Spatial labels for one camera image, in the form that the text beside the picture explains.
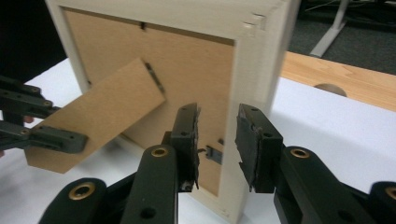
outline gray carpet floor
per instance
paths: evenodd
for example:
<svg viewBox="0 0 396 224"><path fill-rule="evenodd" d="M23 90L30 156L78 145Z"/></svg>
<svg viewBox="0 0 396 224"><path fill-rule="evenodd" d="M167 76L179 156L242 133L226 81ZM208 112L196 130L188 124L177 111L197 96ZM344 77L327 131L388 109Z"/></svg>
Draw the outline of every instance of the gray carpet floor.
<svg viewBox="0 0 396 224"><path fill-rule="evenodd" d="M331 27L336 9L325 7L301 13L289 51L309 55ZM346 26L322 58L396 75L396 10L377 9L369 20L364 10L348 10Z"/></svg>

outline white tabletop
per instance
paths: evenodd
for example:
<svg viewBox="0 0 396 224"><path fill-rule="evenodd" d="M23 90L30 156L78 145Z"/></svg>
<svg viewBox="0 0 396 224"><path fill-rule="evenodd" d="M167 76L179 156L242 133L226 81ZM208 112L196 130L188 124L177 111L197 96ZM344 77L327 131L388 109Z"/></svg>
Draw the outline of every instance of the white tabletop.
<svg viewBox="0 0 396 224"><path fill-rule="evenodd" d="M57 106L80 95L67 60L29 84L40 87ZM271 121L284 136L286 146L313 150L340 181L352 187L368 192L375 181L396 181L394 112L281 78ZM37 223L68 183L96 177L109 186L135 172L138 163L131 151L109 143L59 175L27 166L20 149L8 150L0 159L0 223ZM179 194L178 209L179 223L226 223L187 194ZM273 195L250 193L241 223L279 223Z"/></svg>

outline picture frame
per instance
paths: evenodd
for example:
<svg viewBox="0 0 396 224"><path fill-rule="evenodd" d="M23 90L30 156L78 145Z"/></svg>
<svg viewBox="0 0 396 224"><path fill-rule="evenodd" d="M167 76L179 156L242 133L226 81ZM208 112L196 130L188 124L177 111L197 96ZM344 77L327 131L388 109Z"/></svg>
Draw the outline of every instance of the picture frame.
<svg viewBox="0 0 396 224"><path fill-rule="evenodd" d="M81 60L67 10L141 21L233 41L219 191L214 195L200 188L191 195L230 223L237 223L248 193L248 184L239 168L240 157L234 143L238 106L243 103L256 106L264 113L270 112L299 1L46 1L83 92L90 88L92 81L86 74L87 65ZM141 150L125 136L118 137L117 142L123 147Z"/></svg>

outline wooden table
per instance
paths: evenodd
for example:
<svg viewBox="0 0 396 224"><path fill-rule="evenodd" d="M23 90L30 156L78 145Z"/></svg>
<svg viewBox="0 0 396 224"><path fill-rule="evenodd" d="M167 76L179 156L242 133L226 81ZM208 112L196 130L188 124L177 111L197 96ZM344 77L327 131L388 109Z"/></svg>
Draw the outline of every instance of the wooden table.
<svg viewBox="0 0 396 224"><path fill-rule="evenodd" d="M330 83L350 99L396 112L396 76L291 52L281 76L309 86Z"/></svg>

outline cardboard backing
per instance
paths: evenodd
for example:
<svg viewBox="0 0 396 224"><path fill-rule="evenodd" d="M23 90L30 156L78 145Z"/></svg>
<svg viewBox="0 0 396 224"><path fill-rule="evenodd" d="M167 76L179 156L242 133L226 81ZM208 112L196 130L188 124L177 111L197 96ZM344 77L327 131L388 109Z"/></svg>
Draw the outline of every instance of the cardboard backing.
<svg viewBox="0 0 396 224"><path fill-rule="evenodd" d="M135 58L150 63L166 102L123 134L142 148L161 143L177 110L198 103L198 147L222 151L230 100L233 40L65 8L85 75L93 86ZM220 165L200 154L200 185L217 195Z"/></svg>

